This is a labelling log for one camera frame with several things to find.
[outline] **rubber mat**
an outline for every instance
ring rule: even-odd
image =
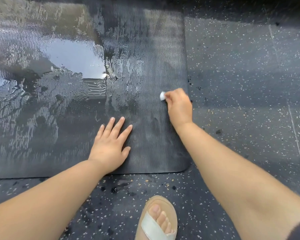
[[[88,158],[102,123],[134,129],[114,173],[185,170],[161,91],[187,91],[184,20],[163,0],[0,0],[0,178]]]

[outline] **speckled floor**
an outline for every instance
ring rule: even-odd
[[[194,121],[300,194],[300,11],[230,0],[185,3]],[[0,202],[43,180],[0,180]],[[194,165],[183,173],[105,177],[61,238],[134,239],[153,195],[175,206],[177,239],[240,239]]]

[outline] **toenail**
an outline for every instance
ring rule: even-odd
[[[154,213],[158,213],[158,212],[160,211],[159,205],[153,206],[152,211],[153,211]]]

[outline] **foot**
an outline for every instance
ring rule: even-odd
[[[161,211],[160,206],[154,204],[148,210],[148,213],[152,218],[157,222],[161,227],[164,234],[174,233],[174,229],[171,227],[171,223],[167,217],[167,214],[164,211]],[[148,240],[147,236],[142,232],[142,237],[138,240]]]

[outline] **textured mat surface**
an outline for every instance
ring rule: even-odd
[[[188,167],[159,101],[187,89],[183,15],[166,7],[0,0],[0,178],[52,176],[86,159],[112,116],[134,125],[116,173]]]

